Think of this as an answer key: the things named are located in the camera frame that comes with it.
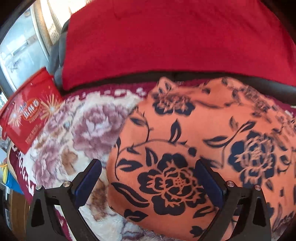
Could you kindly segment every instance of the red fabric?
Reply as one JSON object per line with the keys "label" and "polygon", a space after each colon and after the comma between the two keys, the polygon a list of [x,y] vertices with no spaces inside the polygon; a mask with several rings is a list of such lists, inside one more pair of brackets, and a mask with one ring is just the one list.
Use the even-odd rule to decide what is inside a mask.
{"label": "red fabric", "polygon": [[295,56],[260,0],[95,0],[71,17],[63,87],[152,70],[232,72],[296,86]]}
{"label": "red fabric", "polygon": [[[198,80],[187,80],[182,82],[182,86],[195,86],[208,81],[209,79],[198,79]],[[123,97],[126,95],[125,92],[120,93],[119,95],[115,94],[117,90],[129,90],[133,94],[137,94],[137,90],[141,88],[145,93],[148,93],[156,86],[157,82],[140,82],[140,83],[132,83],[132,84],[106,84],[101,86],[95,86],[92,88],[84,88],[77,90],[73,93],[67,94],[63,96],[64,99],[69,99],[74,96],[79,96],[80,100],[83,100],[85,96],[91,92],[100,92],[101,95],[109,95],[113,97]]]}

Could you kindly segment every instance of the orange floral fabric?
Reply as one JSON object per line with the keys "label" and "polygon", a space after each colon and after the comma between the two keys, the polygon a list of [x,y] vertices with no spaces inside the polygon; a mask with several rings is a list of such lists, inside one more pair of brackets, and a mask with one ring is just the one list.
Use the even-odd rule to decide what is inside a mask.
{"label": "orange floral fabric", "polygon": [[224,180],[261,185],[276,239],[296,211],[295,154],[295,120],[252,87],[232,78],[179,87],[161,78],[112,149],[108,204],[148,230],[198,240],[217,211],[193,172],[205,159]]}

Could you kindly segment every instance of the red package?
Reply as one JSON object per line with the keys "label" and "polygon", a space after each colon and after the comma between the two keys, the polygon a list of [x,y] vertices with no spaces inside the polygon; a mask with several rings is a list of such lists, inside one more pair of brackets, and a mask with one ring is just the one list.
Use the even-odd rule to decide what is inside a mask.
{"label": "red package", "polygon": [[42,68],[26,80],[1,109],[3,140],[9,136],[18,149],[26,153],[62,101],[53,77]]}

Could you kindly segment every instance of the black leaf pattern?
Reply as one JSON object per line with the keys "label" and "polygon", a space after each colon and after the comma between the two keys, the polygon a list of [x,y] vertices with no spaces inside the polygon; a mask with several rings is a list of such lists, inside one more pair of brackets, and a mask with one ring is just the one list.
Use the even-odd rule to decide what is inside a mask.
{"label": "black leaf pattern", "polygon": [[137,118],[130,118],[130,119],[137,126],[145,126],[146,125],[146,123],[140,119],[137,119]]}
{"label": "black leaf pattern", "polygon": [[204,88],[204,89],[202,89],[202,92],[203,93],[206,93],[206,94],[210,94],[211,93],[211,89],[210,88]]}
{"label": "black leaf pattern", "polygon": [[168,91],[170,91],[172,89],[171,85],[168,83],[165,83],[165,87]]}
{"label": "black leaf pattern", "polygon": [[126,149],[126,151],[129,152],[129,153],[133,153],[133,154],[140,155],[140,153],[137,152],[135,149],[133,149],[133,147],[128,147],[128,148]]}
{"label": "black leaf pattern", "polygon": [[125,198],[136,207],[148,207],[148,200],[141,197],[135,190],[131,187],[122,184],[122,183],[111,183],[111,185],[115,188],[115,190],[121,193]]}
{"label": "black leaf pattern", "polygon": [[274,131],[275,133],[279,134],[280,133],[280,130],[277,129],[277,128],[273,128],[272,131]]}
{"label": "black leaf pattern", "polygon": [[206,216],[209,213],[212,213],[213,212],[213,209],[210,210],[210,211],[205,212],[206,210],[208,210],[210,208],[211,208],[211,206],[206,206],[206,207],[203,207],[203,208],[197,210],[195,212],[195,214],[193,215],[193,218],[200,218],[200,217]]}
{"label": "black leaf pattern", "polygon": [[199,103],[205,107],[208,107],[208,108],[211,108],[211,109],[222,109],[222,107],[218,106],[218,105],[215,105],[215,104],[209,104],[209,103],[205,103],[201,100],[195,100],[194,101],[195,103]]}
{"label": "black leaf pattern", "polygon": [[224,85],[228,85],[227,77],[223,77],[221,82],[222,82],[222,84],[224,84]]}
{"label": "black leaf pattern", "polygon": [[123,216],[125,218],[129,218],[130,220],[134,221],[134,222],[140,222],[142,221],[144,218],[148,217],[147,214],[141,212],[141,211],[132,211],[130,209],[126,209],[124,211]]}
{"label": "black leaf pattern", "polygon": [[267,122],[272,123],[272,121],[267,116],[265,116],[264,118]]}
{"label": "black leaf pattern", "polygon": [[294,185],[293,197],[294,197],[294,205],[296,205],[296,185]]}
{"label": "black leaf pattern", "polygon": [[216,160],[212,160],[212,159],[208,159],[208,158],[205,158],[203,156],[200,156],[200,159],[201,160],[205,160],[210,167],[213,167],[213,168],[222,168],[222,164]]}
{"label": "black leaf pattern", "polygon": [[271,218],[274,214],[274,208],[270,205],[270,202],[266,203],[266,207],[267,207],[269,218]]}
{"label": "black leaf pattern", "polygon": [[278,214],[277,214],[276,219],[274,220],[274,223],[271,228],[272,232],[274,232],[278,228],[282,214],[283,214],[283,207],[282,207],[281,203],[279,203]]}
{"label": "black leaf pattern", "polygon": [[248,131],[250,129],[252,129],[256,124],[256,121],[248,121],[245,125],[244,125],[244,128],[241,130],[241,132],[244,132],[244,131]]}
{"label": "black leaf pattern", "polygon": [[283,197],[285,195],[285,190],[284,188],[282,188],[280,191],[279,191],[279,196],[280,197]]}
{"label": "black leaf pattern", "polygon": [[180,142],[181,145],[186,145],[187,141]]}
{"label": "black leaf pattern", "polygon": [[282,151],[287,151],[287,147],[285,146],[285,144],[275,135],[273,135],[275,143],[277,144],[277,146],[282,150]]}
{"label": "black leaf pattern", "polygon": [[259,112],[253,112],[252,116],[254,117],[261,117],[261,114]]}
{"label": "black leaf pattern", "polygon": [[170,139],[169,142],[176,143],[181,136],[181,127],[178,122],[178,119],[172,124],[170,128]]}
{"label": "black leaf pattern", "polygon": [[274,185],[272,184],[272,181],[270,179],[268,179],[266,182],[265,182],[265,186],[270,190],[270,191],[273,191],[274,190]]}
{"label": "black leaf pattern", "polygon": [[199,226],[192,226],[192,229],[190,231],[191,234],[193,234],[193,237],[199,237],[203,233],[203,229]]}
{"label": "black leaf pattern", "polygon": [[117,141],[116,141],[116,145],[117,145],[117,148],[118,148],[118,150],[119,150],[120,145],[121,145],[120,137],[118,137],[118,139],[117,139]]}
{"label": "black leaf pattern", "polygon": [[188,154],[195,157],[196,156],[196,148],[195,147],[190,147],[188,149]]}
{"label": "black leaf pattern", "polygon": [[229,126],[233,131],[237,131],[239,124],[235,121],[234,117],[232,116],[229,120]]}
{"label": "black leaf pattern", "polygon": [[203,140],[203,142],[210,147],[220,148],[225,145],[225,143],[222,141],[226,140],[227,138],[228,138],[227,136],[216,136],[212,139],[205,139]]}
{"label": "black leaf pattern", "polygon": [[287,169],[282,170],[279,167],[277,167],[277,169],[276,169],[276,172],[278,175],[280,175],[281,172],[286,172],[286,171],[287,171]]}
{"label": "black leaf pattern", "polygon": [[282,162],[284,165],[286,165],[286,166],[288,166],[288,165],[291,164],[291,162],[288,160],[288,158],[287,158],[286,155],[282,155],[282,156],[280,157],[280,160],[281,160],[281,162]]}
{"label": "black leaf pattern", "polygon": [[227,102],[227,103],[224,103],[224,106],[229,107],[229,106],[231,106],[232,104],[233,104],[233,102]]}
{"label": "black leaf pattern", "polygon": [[123,166],[120,168],[120,170],[122,170],[124,172],[132,172],[132,171],[142,167],[143,165],[141,163],[139,163],[138,161],[121,159],[119,161],[119,163],[117,164],[117,167],[119,167],[119,166]]}
{"label": "black leaf pattern", "polygon": [[150,167],[152,166],[152,163],[156,164],[158,162],[158,157],[156,153],[148,147],[145,147],[145,150],[146,150],[146,165]]}
{"label": "black leaf pattern", "polygon": [[232,91],[232,98],[235,99],[236,101],[239,101],[239,95],[237,93],[237,90]]}

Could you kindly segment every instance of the gray seat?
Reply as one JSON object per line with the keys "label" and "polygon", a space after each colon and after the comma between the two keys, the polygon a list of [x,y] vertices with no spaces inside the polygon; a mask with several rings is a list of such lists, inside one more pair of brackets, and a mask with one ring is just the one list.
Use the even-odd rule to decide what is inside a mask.
{"label": "gray seat", "polygon": [[59,40],[52,46],[49,54],[47,71],[54,76],[56,87],[61,90],[63,86],[62,71],[66,55],[66,39],[70,19],[65,22]]}

